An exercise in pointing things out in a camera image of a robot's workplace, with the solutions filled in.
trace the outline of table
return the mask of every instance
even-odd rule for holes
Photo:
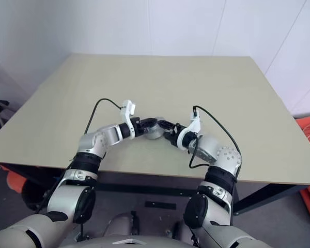
[[[182,125],[189,123],[192,106],[201,105],[237,141],[243,156],[239,181],[267,182],[276,189],[291,184],[275,197],[310,184],[310,144],[250,57],[73,54],[0,130],[0,163],[67,167],[95,102],[103,97],[119,105],[132,100],[140,118],[163,116]],[[232,145],[200,114],[202,133]],[[121,122],[118,109],[101,102],[89,132]],[[164,138],[139,137],[112,147],[100,170],[204,178],[206,168],[189,169],[189,158]]]

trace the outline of floor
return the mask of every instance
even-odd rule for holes
[[[0,230],[32,214],[19,194],[6,184],[6,172],[0,169]],[[198,179],[140,176],[128,174],[100,174],[102,182],[133,183],[144,185],[195,189]],[[238,194],[243,198],[264,186],[239,182]],[[147,200],[176,203],[176,210],[146,208]],[[182,219],[188,198],[167,197],[132,193],[97,192],[92,218],[85,224],[85,231],[96,237],[102,234],[108,221],[116,214],[136,210],[141,220],[142,235],[166,236],[173,224]],[[235,216],[233,224],[272,247],[310,247],[310,217],[299,194],[282,198],[255,210]],[[75,229],[63,242],[74,242],[79,232]]]

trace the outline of robotic arm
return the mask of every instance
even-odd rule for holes
[[[90,219],[95,204],[97,172],[108,148],[120,143],[124,138],[134,139],[141,135],[151,140],[164,135],[174,146],[188,150],[193,156],[209,163],[205,179],[198,187],[197,195],[188,202],[184,214],[184,221],[193,233],[195,245],[222,248],[268,247],[240,229],[230,226],[232,194],[241,165],[238,151],[221,146],[210,135],[199,135],[199,112],[194,111],[191,124],[184,127],[157,118],[130,118],[134,109],[135,105],[131,101],[125,101],[120,113],[122,124],[106,126],[81,137],[73,161],[50,198],[47,213],[28,216],[1,230],[0,247],[58,247],[77,224],[83,224]],[[139,244],[147,247],[149,238],[137,237],[144,240]],[[87,247],[125,244],[114,240],[106,242],[106,239],[93,239],[80,242],[75,247],[84,247],[83,243]],[[161,244],[161,247],[188,247],[167,239],[155,243]]]

